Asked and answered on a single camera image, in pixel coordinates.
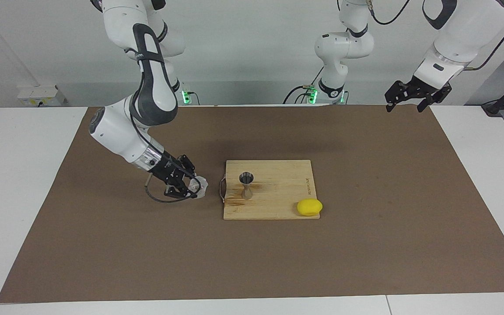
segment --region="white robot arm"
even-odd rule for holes
[[[317,82],[318,102],[338,102],[348,72],[343,61],[362,58],[372,52],[375,41],[368,32],[368,18],[366,0],[342,0],[339,20],[346,31],[323,34],[316,40],[316,55],[324,62]]]
[[[412,80],[406,84],[398,80],[386,92],[388,112],[411,98],[424,98],[417,107],[420,112],[442,102],[452,90],[449,81],[504,28],[504,0],[441,1],[442,11],[434,19],[423,6],[426,19],[440,32]]]
[[[172,121],[178,111],[175,90],[180,83],[174,67],[164,57],[181,54],[185,46],[183,38],[169,29],[160,16],[158,10],[166,3],[164,0],[91,2],[104,16],[108,38],[136,60],[141,71],[140,88],[133,95],[100,108],[92,117],[89,127],[92,137],[128,163],[163,181],[164,195],[174,201],[197,197],[198,192],[190,191],[184,182],[189,177],[198,182],[198,190],[202,188],[192,162],[185,155],[173,158],[147,133],[150,127]]]

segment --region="brown table mat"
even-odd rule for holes
[[[174,205],[90,137],[92,113],[0,303],[504,291],[504,236],[430,110],[181,108],[151,134],[210,187]],[[321,219],[224,221],[239,159],[312,160]]]

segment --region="lemon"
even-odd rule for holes
[[[306,216],[312,217],[317,215],[322,210],[322,203],[318,199],[310,198],[303,199],[297,203],[298,213]]]

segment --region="wooden cutting board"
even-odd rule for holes
[[[241,196],[244,187],[239,177],[244,172],[254,175],[249,200]],[[225,175],[226,220],[320,219],[319,214],[304,217],[296,208],[300,200],[316,199],[310,160],[228,160]]]

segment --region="green light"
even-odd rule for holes
[[[316,90],[316,88],[312,88],[312,90],[309,89],[310,92],[310,96],[308,97],[308,102],[310,104],[314,104],[316,103],[316,97],[318,96],[318,90]]]
[[[184,104],[190,104],[190,102],[192,101],[188,93],[186,93],[186,91],[184,90],[182,90],[182,98],[184,98]]]

